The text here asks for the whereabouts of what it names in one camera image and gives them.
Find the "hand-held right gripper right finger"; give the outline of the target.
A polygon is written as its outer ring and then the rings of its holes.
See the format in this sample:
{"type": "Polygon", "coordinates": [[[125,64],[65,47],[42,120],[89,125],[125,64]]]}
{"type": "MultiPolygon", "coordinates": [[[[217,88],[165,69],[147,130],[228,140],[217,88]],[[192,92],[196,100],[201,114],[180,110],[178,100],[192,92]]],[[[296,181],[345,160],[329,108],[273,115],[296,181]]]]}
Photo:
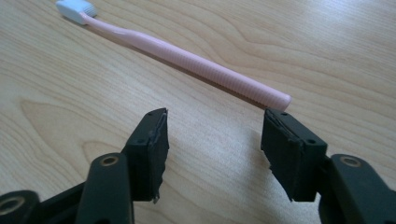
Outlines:
{"type": "Polygon", "coordinates": [[[396,191],[367,161],[327,156],[327,143],[292,115],[264,112],[261,149],[290,200],[320,197],[322,224],[396,224],[396,191]]]}

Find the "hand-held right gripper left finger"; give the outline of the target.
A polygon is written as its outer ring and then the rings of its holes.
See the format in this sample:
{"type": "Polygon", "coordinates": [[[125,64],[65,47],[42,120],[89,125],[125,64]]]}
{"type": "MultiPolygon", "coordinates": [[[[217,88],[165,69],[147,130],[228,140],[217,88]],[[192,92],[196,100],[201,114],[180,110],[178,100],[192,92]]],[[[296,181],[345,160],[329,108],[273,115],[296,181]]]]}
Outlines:
{"type": "Polygon", "coordinates": [[[134,203],[160,198],[169,143],[165,108],[148,112],[120,153],[92,161],[76,224],[134,224],[134,203]]]}

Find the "pink toothbrush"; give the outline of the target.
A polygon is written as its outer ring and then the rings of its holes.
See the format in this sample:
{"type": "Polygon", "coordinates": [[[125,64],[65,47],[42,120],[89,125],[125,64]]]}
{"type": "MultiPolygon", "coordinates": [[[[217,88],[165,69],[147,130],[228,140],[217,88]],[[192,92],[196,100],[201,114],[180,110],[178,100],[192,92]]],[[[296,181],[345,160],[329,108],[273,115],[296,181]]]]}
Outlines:
{"type": "Polygon", "coordinates": [[[275,90],[153,36],[97,20],[95,18],[96,9],[87,0],[58,0],[56,7],[64,17],[71,21],[80,25],[89,25],[114,36],[135,48],[189,70],[256,103],[282,111],[290,105],[291,97],[284,92],[275,90]]]}

